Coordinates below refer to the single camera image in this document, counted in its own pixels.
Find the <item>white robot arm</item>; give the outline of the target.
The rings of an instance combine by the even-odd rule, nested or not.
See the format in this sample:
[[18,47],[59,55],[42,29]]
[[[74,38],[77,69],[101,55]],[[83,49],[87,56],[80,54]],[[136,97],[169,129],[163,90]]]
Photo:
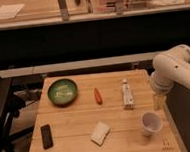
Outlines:
[[149,85],[154,91],[154,108],[161,109],[174,84],[190,90],[190,47],[176,45],[160,52],[152,62],[154,71],[150,75]]

